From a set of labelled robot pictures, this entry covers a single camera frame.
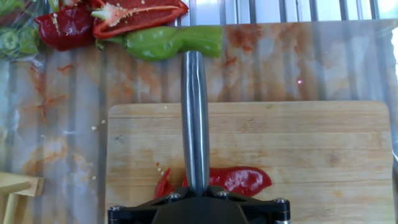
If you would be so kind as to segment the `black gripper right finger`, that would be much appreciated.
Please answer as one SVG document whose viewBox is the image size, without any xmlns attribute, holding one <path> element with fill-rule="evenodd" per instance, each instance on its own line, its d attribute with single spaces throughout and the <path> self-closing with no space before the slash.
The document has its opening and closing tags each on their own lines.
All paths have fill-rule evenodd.
<svg viewBox="0 0 398 224">
<path fill-rule="evenodd" d="M 206 196 L 212 199 L 208 208 L 216 223 L 290 223 L 290 201 L 285 198 L 258 200 L 220 186 L 209 186 Z"/>
</svg>

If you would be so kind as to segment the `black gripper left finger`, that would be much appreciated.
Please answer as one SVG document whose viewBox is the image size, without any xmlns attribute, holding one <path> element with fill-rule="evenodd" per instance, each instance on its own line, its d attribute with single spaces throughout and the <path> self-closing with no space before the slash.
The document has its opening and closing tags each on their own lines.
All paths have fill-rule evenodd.
<svg viewBox="0 0 398 224">
<path fill-rule="evenodd" d="M 179 187 L 167 195 L 135 207 L 113 205 L 108 208 L 107 224 L 152 223 L 156 213 L 164 205 L 192 196 L 193 193 L 189 187 Z"/>
</svg>

